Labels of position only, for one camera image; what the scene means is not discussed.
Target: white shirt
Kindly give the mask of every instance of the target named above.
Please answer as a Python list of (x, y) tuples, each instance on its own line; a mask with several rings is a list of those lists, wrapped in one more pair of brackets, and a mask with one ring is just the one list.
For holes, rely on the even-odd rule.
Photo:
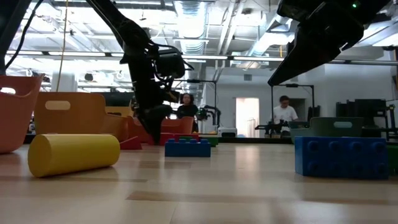
[[(279, 124), (281, 120), (284, 121), (293, 121), (298, 119), (297, 113), (293, 107), (287, 106), (286, 108), (282, 108), (280, 106), (276, 106), (274, 108), (274, 124)], [(288, 127), (282, 127), (283, 131), (289, 131)]]

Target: foam cylinder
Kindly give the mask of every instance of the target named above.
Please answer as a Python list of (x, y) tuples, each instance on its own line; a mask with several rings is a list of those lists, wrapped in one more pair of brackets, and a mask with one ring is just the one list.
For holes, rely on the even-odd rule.
[(40, 134), (30, 144), (29, 170), (35, 177), (107, 167), (120, 156), (118, 139), (108, 134)]

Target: orange bin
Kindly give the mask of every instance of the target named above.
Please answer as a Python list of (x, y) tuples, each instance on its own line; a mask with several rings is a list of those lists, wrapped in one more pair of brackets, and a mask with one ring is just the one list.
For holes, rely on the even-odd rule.
[[(129, 126), (129, 138), (138, 136), (141, 142), (152, 143), (152, 137), (146, 132), (137, 118), (127, 117)], [(164, 119), (162, 122), (162, 133), (191, 134), (193, 118), (183, 117), (182, 119)]]
[(192, 126), (192, 117), (183, 117), (181, 119), (164, 119), (162, 122), (162, 133), (191, 134)]
[(127, 118), (106, 114), (97, 93), (40, 93), (34, 111), (36, 134), (112, 134), (128, 138)]
[(152, 136), (150, 136), (142, 124), (137, 118), (131, 116), (127, 117), (127, 123), (129, 126), (129, 138), (138, 136), (139, 140), (144, 143), (152, 142)]
[(23, 145), (42, 80), (43, 76), (0, 76), (0, 88), (15, 90), (15, 94), (0, 92), (0, 153)]

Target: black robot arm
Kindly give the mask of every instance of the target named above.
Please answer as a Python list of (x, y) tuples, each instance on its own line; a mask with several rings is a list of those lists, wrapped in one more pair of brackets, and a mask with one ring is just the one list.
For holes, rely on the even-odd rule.
[(110, 0), (86, 1), (111, 28), (123, 48), (121, 63), (129, 66), (136, 100), (134, 111), (154, 141), (159, 142), (162, 120), (172, 113), (171, 106), (163, 105), (163, 101), (179, 99), (179, 93), (172, 91), (171, 86), (175, 78), (185, 74), (181, 53), (175, 47), (151, 41), (147, 32), (121, 14)]
[(287, 56), (268, 81), (279, 85), (335, 59), (362, 39), (369, 24), (390, 0), (281, 0), (277, 13), (299, 21)]

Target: blue lego brick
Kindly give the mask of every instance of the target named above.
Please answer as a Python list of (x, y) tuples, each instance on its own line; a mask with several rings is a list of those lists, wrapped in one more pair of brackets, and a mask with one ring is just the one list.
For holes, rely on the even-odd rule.
[(382, 138), (295, 138), (295, 171), (310, 177), (388, 179)]
[(197, 142), (196, 139), (191, 139), (187, 142), (186, 139), (180, 139), (175, 142), (174, 139), (169, 139), (165, 144), (165, 157), (210, 157), (211, 144), (203, 139)]

